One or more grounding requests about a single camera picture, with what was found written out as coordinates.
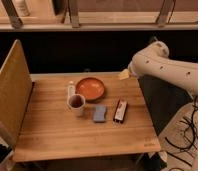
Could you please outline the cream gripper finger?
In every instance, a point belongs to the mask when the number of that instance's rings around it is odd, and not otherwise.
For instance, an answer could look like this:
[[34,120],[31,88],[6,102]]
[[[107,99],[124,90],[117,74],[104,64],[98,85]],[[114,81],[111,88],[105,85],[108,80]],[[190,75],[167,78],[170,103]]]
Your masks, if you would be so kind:
[[130,73],[128,69],[124,69],[123,71],[121,71],[118,75],[118,78],[120,80],[124,80],[130,77]]

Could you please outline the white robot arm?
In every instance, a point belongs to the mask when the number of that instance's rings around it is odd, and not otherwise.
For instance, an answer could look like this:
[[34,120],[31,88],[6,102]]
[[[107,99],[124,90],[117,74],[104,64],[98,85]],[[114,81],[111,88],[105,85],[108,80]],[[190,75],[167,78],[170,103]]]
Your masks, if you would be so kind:
[[150,112],[162,150],[146,156],[147,171],[161,171],[175,159],[198,171],[198,63],[171,60],[165,43],[155,41],[134,54],[121,80],[134,76]]

